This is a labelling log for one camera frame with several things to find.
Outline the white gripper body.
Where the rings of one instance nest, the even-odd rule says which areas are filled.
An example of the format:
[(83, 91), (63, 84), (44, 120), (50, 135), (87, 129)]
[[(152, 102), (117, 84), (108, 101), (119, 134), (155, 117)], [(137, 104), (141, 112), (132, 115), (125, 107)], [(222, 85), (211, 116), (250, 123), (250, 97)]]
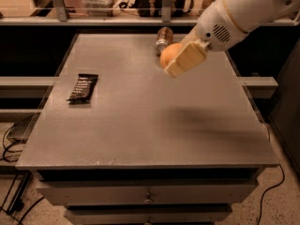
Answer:
[(227, 51), (248, 35), (234, 19), (226, 0), (216, 0), (202, 13), (195, 33), (214, 52)]

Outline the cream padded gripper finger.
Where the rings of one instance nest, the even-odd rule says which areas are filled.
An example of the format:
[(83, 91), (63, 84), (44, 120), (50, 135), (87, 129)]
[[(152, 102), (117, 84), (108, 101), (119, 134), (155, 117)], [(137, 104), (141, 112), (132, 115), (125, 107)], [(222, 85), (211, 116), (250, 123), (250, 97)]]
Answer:
[(186, 45), (188, 44), (189, 42), (194, 42), (196, 41), (198, 38), (196, 36), (196, 33), (195, 33), (195, 29), (192, 29), (181, 41), (180, 43), (182, 45)]
[(182, 45), (179, 53), (163, 70), (165, 73), (176, 78), (204, 62), (206, 55), (207, 50), (201, 42), (189, 42), (186, 45)]

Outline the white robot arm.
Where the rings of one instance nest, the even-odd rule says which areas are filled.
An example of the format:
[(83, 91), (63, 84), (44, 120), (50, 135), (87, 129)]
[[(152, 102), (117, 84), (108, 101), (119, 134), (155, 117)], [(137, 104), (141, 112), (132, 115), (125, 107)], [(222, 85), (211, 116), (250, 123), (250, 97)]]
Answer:
[(265, 23), (286, 17), (300, 8), (300, 0), (216, 0), (194, 28), (164, 50), (160, 65), (174, 78), (203, 63), (209, 52), (224, 52)]

